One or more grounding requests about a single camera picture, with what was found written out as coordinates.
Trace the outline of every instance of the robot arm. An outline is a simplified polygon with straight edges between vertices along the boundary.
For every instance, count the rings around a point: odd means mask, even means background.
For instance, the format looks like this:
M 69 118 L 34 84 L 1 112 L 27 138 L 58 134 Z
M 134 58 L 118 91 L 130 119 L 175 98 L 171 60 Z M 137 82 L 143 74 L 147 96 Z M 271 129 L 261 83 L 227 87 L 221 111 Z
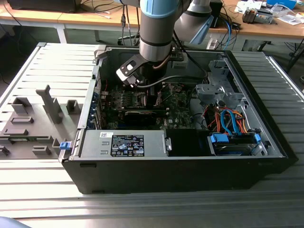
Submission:
M 116 0 L 123 4 L 138 6 L 138 0 Z M 138 80 L 135 71 L 141 70 L 150 81 L 155 70 L 162 75 L 155 66 L 170 60 L 173 31 L 176 29 L 181 40 L 199 44 L 205 37 L 213 17 L 210 16 L 209 0 L 141 0 L 141 30 L 139 55 L 133 56 L 117 71 L 119 78 L 131 87 L 136 86 Z

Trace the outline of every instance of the motherboard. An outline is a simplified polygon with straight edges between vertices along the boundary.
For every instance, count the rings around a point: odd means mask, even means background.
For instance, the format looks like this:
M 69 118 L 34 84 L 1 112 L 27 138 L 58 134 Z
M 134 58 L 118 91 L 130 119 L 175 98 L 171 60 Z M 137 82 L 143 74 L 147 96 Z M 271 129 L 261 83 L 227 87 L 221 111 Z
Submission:
M 156 104 L 146 108 L 146 92 L 115 86 L 101 94 L 103 129 L 189 129 L 194 128 L 188 109 L 191 89 L 182 84 L 163 83 Z

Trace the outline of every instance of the warning sticker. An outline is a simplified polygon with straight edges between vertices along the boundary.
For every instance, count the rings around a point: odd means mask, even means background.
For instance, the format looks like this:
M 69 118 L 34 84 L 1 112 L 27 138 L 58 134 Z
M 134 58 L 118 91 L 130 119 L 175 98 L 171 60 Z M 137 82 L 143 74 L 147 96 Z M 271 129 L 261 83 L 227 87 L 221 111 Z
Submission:
M 112 157 L 143 157 L 143 135 L 113 135 Z

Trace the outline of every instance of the gray floor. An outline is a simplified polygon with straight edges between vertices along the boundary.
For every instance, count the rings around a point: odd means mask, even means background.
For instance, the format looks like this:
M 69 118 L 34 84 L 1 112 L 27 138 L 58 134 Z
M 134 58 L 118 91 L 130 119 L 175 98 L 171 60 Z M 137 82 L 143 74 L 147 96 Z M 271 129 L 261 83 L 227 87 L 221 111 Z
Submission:
M 8 83 L 12 81 L 31 51 L 36 46 L 36 41 L 29 35 L 29 33 L 38 42 L 59 43 L 57 31 L 54 28 L 15 27 L 14 30 L 16 33 L 14 37 L 6 36 L 0 41 L 0 74 L 2 74 L 3 79 Z M 91 30 L 69 29 L 67 33 L 69 43 L 99 44 L 95 41 L 94 32 Z M 99 33 L 100 39 L 104 43 L 111 45 L 116 45 L 117 39 L 121 36 L 121 32 L 114 31 L 100 31 Z M 271 45 L 266 45 L 264 52 L 267 55 L 273 56 L 278 64 L 282 68 L 285 68 L 290 59 L 288 54 L 291 50 L 289 50 L 284 43 L 273 43 Z M 299 59 L 297 64 L 290 71 L 289 75 L 302 90 L 304 85 L 300 82 L 299 78 L 301 75 L 304 75 L 303 58 Z M 0 94 L 4 92 L 7 86 L 7 84 L 0 80 Z

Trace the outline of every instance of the green circuit board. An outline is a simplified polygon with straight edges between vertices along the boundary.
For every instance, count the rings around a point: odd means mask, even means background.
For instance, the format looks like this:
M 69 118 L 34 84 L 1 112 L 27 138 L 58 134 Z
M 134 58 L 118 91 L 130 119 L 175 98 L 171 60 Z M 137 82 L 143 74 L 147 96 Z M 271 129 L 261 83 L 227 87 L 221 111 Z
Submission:
M 108 91 L 103 102 L 104 129 L 161 130 L 194 128 L 187 106 L 189 89 L 182 85 L 165 84 L 158 92 L 156 106 L 145 110 L 145 92 L 125 91 L 116 86 Z M 153 124 L 136 125 L 125 121 L 126 112 L 140 111 L 156 114 Z

